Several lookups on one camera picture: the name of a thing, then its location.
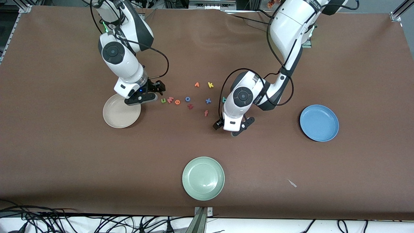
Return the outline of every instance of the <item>white floor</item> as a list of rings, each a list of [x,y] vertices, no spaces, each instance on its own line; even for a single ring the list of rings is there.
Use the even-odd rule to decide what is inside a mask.
[[[141,217],[134,217],[135,226],[139,225]],[[159,220],[166,219],[166,217],[156,218],[153,223]],[[179,229],[187,228],[191,222],[191,218],[177,219],[171,222],[172,227],[176,233],[184,232]],[[78,233],[93,233],[100,223],[99,219],[89,219],[85,217],[71,217],[70,222]],[[207,221],[206,233],[302,233],[306,230],[311,220],[286,220],[286,219],[237,219],[237,218],[209,218]],[[345,221],[349,233],[362,233],[365,225],[364,221]],[[17,231],[25,223],[20,218],[2,218],[0,219],[0,233],[8,233],[10,231]],[[129,219],[127,224],[132,225],[132,220]],[[73,233],[71,227],[63,221],[63,225],[67,233]],[[99,232],[106,232],[114,223],[107,224]],[[161,230],[166,230],[166,224],[153,230],[151,233],[159,233]],[[35,233],[33,226],[26,228],[26,233]],[[125,233],[132,232],[132,228],[125,229],[118,227],[111,230],[111,233]],[[369,221],[366,233],[413,233],[413,222],[392,222],[392,221]],[[308,233],[341,233],[337,227],[336,220],[317,220]]]

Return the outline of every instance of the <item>green plate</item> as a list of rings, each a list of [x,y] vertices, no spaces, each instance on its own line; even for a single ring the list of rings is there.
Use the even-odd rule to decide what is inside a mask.
[[[190,197],[199,201],[211,200],[223,189],[223,168],[210,157],[195,158],[184,168],[183,186]]]

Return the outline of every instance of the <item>metal stand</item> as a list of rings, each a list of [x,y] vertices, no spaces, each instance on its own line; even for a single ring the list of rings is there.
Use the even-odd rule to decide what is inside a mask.
[[[212,207],[196,207],[195,210],[197,212],[185,233],[204,233],[207,217],[213,214]]]
[[[390,13],[390,18],[393,22],[401,21],[401,15],[404,14],[412,5],[414,0],[404,0],[394,11]]]

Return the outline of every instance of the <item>blue plate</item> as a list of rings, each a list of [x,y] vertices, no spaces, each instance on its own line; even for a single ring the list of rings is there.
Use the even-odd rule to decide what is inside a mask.
[[[300,122],[303,132],[315,141],[332,140],[339,131],[339,122],[335,113],[319,104],[306,107],[302,111]]]

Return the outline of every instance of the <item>white surface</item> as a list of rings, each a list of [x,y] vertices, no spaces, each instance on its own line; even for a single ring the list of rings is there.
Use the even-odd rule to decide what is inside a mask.
[[[141,217],[134,217],[135,225],[139,225]],[[166,219],[166,217],[156,218],[153,222]],[[174,229],[182,229],[189,226],[191,218],[178,219],[171,222]],[[99,225],[99,219],[89,219],[85,217],[71,217],[70,222],[79,233],[92,233]],[[207,220],[206,233],[214,233],[223,231],[223,233],[301,233],[309,225],[311,220],[295,220],[295,219],[238,219],[238,218],[209,218]],[[25,221],[20,218],[2,218],[0,219],[0,233],[18,230]],[[346,221],[349,233],[362,233],[364,221]],[[103,227],[100,232],[106,232],[113,226],[112,223]],[[64,223],[67,233],[73,233],[67,223]],[[160,226],[156,230],[166,230],[166,224]],[[115,228],[112,233],[124,233],[123,227]],[[384,222],[369,221],[366,233],[413,233],[414,223],[412,222]],[[28,226],[26,233],[35,233],[33,226]],[[317,220],[312,225],[308,233],[341,233],[337,227],[336,220]]]
[[[132,125],[140,114],[140,104],[128,106],[119,94],[109,98],[102,111],[105,122],[113,128],[125,128]]]

